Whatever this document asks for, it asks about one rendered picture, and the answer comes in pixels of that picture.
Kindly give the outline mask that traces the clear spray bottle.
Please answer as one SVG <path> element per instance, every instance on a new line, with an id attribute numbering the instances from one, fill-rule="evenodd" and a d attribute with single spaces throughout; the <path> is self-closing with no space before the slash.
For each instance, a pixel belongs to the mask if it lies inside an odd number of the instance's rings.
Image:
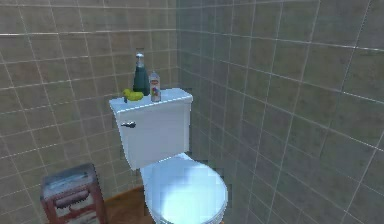
<path id="1" fill-rule="evenodd" d="M 150 94 L 152 102 L 161 100 L 160 76 L 153 71 L 149 76 Z"/>

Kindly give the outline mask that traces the red and grey box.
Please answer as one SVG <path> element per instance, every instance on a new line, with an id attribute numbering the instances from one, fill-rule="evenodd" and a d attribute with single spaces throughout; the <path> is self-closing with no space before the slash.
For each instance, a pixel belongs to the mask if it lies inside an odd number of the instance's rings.
<path id="1" fill-rule="evenodd" d="M 92 163 L 45 176 L 41 182 L 40 202 L 48 224 L 108 224 Z"/>

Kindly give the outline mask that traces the dark green bottle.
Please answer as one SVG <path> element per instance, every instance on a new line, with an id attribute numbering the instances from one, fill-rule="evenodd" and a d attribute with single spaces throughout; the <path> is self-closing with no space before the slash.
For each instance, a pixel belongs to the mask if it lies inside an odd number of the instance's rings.
<path id="1" fill-rule="evenodd" d="M 142 52 L 137 52 L 136 58 L 133 90 L 135 92 L 141 92 L 144 96 L 148 96 L 150 94 L 150 85 L 144 63 L 144 54 Z"/>

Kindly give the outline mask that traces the white toilet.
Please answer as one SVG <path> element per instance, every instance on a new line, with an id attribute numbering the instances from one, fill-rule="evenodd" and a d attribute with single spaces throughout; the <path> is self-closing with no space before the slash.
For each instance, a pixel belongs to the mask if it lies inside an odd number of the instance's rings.
<path id="1" fill-rule="evenodd" d="M 155 224 L 221 224 L 228 190 L 218 172 L 191 158 L 193 96 L 180 89 L 138 101 L 109 101 L 124 158 L 140 172 L 145 204 Z"/>

